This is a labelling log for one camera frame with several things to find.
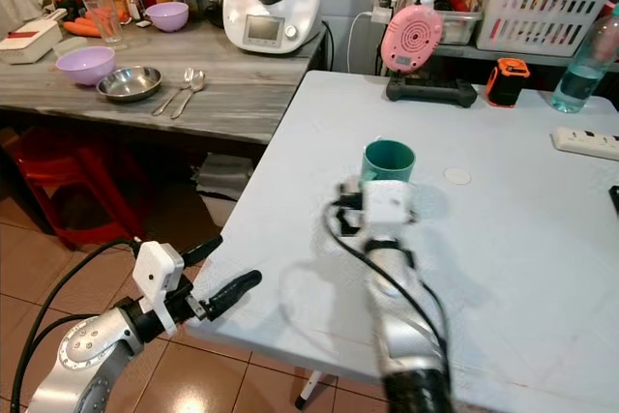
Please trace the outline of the white plastic basket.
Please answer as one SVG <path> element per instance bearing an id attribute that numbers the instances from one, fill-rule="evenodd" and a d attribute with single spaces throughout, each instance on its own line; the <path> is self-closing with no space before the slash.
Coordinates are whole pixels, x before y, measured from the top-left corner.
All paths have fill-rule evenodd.
<path id="1" fill-rule="evenodd" d="M 569 58 L 607 0 L 483 0 L 476 47 Z"/>

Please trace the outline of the steel bowl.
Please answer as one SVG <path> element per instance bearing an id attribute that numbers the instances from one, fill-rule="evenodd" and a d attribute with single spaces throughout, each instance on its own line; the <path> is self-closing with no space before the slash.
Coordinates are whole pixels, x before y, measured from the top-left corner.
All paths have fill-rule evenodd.
<path id="1" fill-rule="evenodd" d="M 127 67 L 115 70 L 96 85 L 99 95 L 113 103 L 136 103 L 160 90 L 162 74 L 151 67 Z"/>

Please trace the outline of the steel spoon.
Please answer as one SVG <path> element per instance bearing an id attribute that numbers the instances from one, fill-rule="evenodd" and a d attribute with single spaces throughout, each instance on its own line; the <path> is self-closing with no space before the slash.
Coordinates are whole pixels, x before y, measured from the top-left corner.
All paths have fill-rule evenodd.
<path id="1" fill-rule="evenodd" d="M 186 73 L 186 85 L 189 86 L 189 93 L 180 102 L 180 107 L 172 113 L 172 120 L 177 120 L 178 117 L 186 111 L 189 106 L 190 99 L 193 98 L 197 92 L 202 91 L 205 87 L 205 72 L 203 69 L 189 69 Z"/>

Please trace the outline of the clear plastic container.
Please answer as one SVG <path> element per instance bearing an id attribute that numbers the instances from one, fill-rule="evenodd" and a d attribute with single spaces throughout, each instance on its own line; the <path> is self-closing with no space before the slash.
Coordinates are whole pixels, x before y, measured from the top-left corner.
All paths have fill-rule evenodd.
<path id="1" fill-rule="evenodd" d="M 481 24 L 482 12 L 437 11 L 442 20 L 441 45 L 469 45 Z"/>

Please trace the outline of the teal mug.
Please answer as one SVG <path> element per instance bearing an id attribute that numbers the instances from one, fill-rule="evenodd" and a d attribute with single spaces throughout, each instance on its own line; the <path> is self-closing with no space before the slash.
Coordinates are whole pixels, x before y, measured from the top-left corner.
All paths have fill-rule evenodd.
<path id="1" fill-rule="evenodd" d="M 416 154 L 406 144 L 390 139 L 376 139 L 363 153 L 360 184 L 367 182 L 408 182 Z"/>

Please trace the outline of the orange carrots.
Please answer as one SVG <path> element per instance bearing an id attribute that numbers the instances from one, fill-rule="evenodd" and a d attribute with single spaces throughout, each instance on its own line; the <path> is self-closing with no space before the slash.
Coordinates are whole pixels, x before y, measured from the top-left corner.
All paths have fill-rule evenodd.
<path id="1" fill-rule="evenodd" d="M 100 38 L 102 36 L 102 30 L 88 16 L 79 16 L 74 20 L 66 20 L 66 22 L 62 23 L 62 27 L 72 36 L 85 38 Z"/>

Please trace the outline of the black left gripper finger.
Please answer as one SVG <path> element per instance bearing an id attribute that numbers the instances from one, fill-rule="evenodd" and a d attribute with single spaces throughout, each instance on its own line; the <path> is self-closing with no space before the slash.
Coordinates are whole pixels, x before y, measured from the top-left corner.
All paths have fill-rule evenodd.
<path id="1" fill-rule="evenodd" d="M 251 270 L 223 285 L 205 302 L 205 319 L 214 321 L 217 317 L 225 315 L 231 307 L 234 307 L 249 290 L 259 285 L 262 280 L 264 280 L 264 277 L 262 277 L 260 271 Z"/>
<path id="2" fill-rule="evenodd" d="M 183 267 L 190 268 L 198 266 L 205 258 L 208 258 L 222 244 L 222 236 L 216 235 L 213 239 L 202 242 L 182 254 Z"/>

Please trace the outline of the white power strip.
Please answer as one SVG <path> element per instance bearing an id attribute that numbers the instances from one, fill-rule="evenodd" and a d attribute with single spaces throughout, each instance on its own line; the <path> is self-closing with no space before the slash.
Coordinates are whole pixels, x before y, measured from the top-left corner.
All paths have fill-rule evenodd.
<path id="1" fill-rule="evenodd" d="M 551 142 L 557 151 L 619 162 L 619 135 L 560 127 L 552 132 Z"/>

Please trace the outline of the white bin with bag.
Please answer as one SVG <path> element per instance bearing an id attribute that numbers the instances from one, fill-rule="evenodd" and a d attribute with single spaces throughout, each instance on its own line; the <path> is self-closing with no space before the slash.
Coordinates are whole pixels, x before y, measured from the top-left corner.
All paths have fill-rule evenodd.
<path id="1" fill-rule="evenodd" d="M 253 161 L 230 154 L 209 153 L 194 175 L 195 191 L 223 228 L 253 174 Z"/>

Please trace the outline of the clear drinking glass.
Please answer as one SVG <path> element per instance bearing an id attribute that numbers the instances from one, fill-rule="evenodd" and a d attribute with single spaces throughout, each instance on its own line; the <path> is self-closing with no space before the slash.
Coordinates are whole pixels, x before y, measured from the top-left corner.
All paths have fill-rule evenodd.
<path id="1" fill-rule="evenodd" d="M 87 12 L 85 18 L 92 20 L 94 27 L 99 30 L 102 41 L 112 49 L 121 49 L 127 46 L 121 34 L 120 13 L 112 0 L 83 0 Z"/>

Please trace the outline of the red plastic stool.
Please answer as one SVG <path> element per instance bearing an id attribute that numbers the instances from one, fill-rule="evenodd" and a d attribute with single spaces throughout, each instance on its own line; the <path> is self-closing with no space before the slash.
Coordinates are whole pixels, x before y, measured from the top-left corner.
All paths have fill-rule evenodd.
<path id="1" fill-rule="evenodd" d="M 12 157 L 19 179 L 68 250 L 146 236 L 142 223 L 150 214 L 150 201 L 126 196 L 121 188 L 129 185 L 141 193 L 150 187 L 149 179 L 121 144 L 85 133 L 30 129 L 1 148 Z M 65 214 L 74 199 L 92 200 L 107 220 L 71 226 Z"/>

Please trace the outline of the steel fork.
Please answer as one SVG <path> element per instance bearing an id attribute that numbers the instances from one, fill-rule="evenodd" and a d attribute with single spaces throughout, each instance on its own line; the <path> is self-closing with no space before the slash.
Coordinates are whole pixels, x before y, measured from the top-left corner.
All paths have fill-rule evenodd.
<path id="1" fill-rule="evenodd" d="M 166 111 L 168 105 L 172 103 L 174 99 L 176 99 L 177 95 L 180 95 L 183 90 L 191 89 L 194 79 L 197 77 L 197 73 L 198 73 L 198 69 L 186 68 L 185 72 L 183 73 L 183 82 L 180 85 L 180 87 L 178 87 L 177 90 L 174 90 L 172 94 L 169 95 L 168 98 L 164 100 L 163 103 L 161 103 L 160 106 L 156 108 L 154 112 L 151 113 L 151 116 L 162 115 Z"/>

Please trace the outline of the pink round device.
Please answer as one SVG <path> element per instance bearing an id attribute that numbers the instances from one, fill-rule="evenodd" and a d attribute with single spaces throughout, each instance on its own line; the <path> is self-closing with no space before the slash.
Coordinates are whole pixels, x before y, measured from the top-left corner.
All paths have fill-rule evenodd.
<path id="1" fill-rule="evenodd" d="M 403 74 L 416 72 L 443 37 L 441 16 L 431 5 L 410 5 L 391 16 L 380 43 L 385 68 Z"/>

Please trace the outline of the orange and black device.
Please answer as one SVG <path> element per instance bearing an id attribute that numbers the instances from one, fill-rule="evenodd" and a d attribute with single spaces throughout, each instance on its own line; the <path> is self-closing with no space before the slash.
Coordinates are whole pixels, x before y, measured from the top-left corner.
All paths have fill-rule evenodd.
<path id="1" fill-rule="evenodd" d="M 513 56 L 499 58 L 486 83 L 487 103 L 496 107 L 514 107 L 530 75 L 525 60 Z"/>

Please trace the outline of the white box with red stripe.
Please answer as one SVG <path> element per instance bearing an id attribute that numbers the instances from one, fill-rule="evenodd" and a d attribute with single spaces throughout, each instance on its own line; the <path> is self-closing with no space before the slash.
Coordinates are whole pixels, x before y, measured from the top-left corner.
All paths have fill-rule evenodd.
<path id="1" fill-rule="evenodd" d="M 9 33 L 0 42 L 0 61 L 5 64 L 31 64 L 43 59 L 63 41 L 61 19 L 67 12 L 57 8 Z"/>

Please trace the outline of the clear green water bottle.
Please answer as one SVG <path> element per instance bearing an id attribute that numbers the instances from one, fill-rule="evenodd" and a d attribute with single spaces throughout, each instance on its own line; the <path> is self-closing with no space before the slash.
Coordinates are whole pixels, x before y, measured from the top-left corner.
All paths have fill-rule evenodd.
<path id="1" fill-rule="evenodd" d="M 577 113 L 594 94 L 611 64 L 619 58 L 619 5 L 598 19 L 583 37 L 549 104 L 557 111 Z"/>

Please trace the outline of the black flat stand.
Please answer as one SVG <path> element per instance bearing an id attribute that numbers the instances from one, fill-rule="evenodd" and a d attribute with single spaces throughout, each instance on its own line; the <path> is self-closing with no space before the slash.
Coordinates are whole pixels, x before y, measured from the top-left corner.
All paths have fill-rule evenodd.
<path id="1" fill-rule="evenodd" d="M 385 96 L 390 101 L 429 101 L 469 108 L 478 92 L 463 78 L 394 76 L 385 87 Z"/>

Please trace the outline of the large purple bowl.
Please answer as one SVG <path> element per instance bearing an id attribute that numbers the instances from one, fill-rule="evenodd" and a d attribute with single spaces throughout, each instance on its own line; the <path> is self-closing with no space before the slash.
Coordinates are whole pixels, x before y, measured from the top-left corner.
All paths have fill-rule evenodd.
<path id="1" fill-rule="evenodd" d="M 71 51 L 56 60 L 56 69 L 74 84 L 94 86 L 114 72 L 116 54 L 111 47 L 87 46 Z"/>

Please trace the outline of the white table leg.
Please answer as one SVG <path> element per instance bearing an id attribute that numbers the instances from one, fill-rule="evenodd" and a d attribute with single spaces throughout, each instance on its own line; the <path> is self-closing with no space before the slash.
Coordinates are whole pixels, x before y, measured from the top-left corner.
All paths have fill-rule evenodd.
<path id="1" fill-rule="evenodd" d="M 315 391 L 322 385 L 331 385 L 335 382 L 335 377 L 332 374 L 324 374 L 322 370 L 314 370 L 307 377 L 304 387 L 301 388 L 300 395 L 293 400 L 293 407 L 297 410 L 305 410 L 310 400 L 314 399 Z"/>

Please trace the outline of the small purple bowl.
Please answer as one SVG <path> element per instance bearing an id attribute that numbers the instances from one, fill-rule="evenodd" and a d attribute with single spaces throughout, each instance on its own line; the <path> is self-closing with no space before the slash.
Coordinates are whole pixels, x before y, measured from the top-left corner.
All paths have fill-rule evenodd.
<path id="1" fill-rule="evenodd" d="M 183 2 L 169 1 L 147 7 L 145 13 L 156 28 L 171 33 L 181 30 L 189 23 L 190 7 Z"/>

